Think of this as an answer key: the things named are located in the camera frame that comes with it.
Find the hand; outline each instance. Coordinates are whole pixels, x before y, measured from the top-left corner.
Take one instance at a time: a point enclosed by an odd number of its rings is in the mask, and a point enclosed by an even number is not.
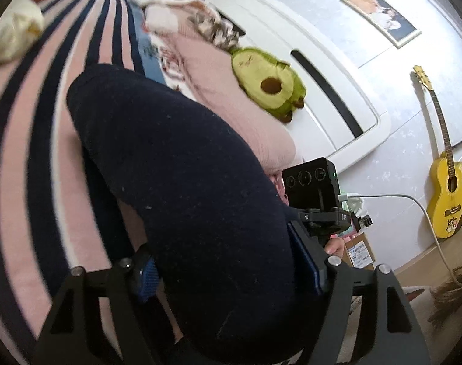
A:
[[[337,255],[339,258],[345,253],[346,243],[341,238],[334,238],[330,239],[324,247],[324,251],[326,251],[329,255]]]

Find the guitar fretboard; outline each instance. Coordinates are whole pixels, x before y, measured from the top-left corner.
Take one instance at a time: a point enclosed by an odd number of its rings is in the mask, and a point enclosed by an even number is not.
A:
[[[439,100],[437,100],[436,93],[434,92],[434,90],[429,90],[429,93],[431,94],[434,107],[436,108],[437,118],[439,119],[439,124],[441,126],[442,138],[444,139],[444,148],[446,151],[449,177],[454,177],[456,175],[456,171],[454,170],[453,150],[451,147],[451,141],[449,140],[449,133],[447,132],[446,120],[444,120],[444,115],[442,114],[441,106],[439,104]]]

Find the acoustic guitar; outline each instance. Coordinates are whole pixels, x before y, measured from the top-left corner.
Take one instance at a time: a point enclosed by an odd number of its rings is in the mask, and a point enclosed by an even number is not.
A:
[[[462,162],[454,162],[453,150],[447,132],[446,121],[431,81],[421,66],[414,66],[419,82],[429,91],[444,139],[444,152],[431,166],[431,179],[435,193],[427,207],[436,236],[449,238],[456,231],[462,214]]]

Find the silver bolt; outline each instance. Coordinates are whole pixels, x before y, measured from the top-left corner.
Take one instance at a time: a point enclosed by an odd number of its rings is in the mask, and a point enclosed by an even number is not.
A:
[[[379,267],[378,270],[382,272],[383,274],[388,274],[392,271],[392,268],[390,266],[385,265],[385,263],[382,263]]]
[[[122,260],[120,260],[120,266],[121,266],[123,269],[128,269],[128,268],[130,268],[132,265],[133,265],[133,261],[131,260],[131,258],[123,258]]]
[[[342,263],[341,258],[339,258],[337,255],[330,256],[327,261],[329,262],[329,265],[332,266],[339,266]]]
[[[70,274],[72,274],[74,277],[82,276],[83,273],[84,268],[82,266],[76,266],[70,271]]]

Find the guitar headstock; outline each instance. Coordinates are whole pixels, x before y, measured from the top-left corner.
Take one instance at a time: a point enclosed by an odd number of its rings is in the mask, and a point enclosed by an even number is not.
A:
[[[415,65],[414,66],[415,74],[417,74],[418,81],[426,87],[427,90],[434,90],[432,87],[431,81],[429,81],[429,77],[424,72],[421,66]]]

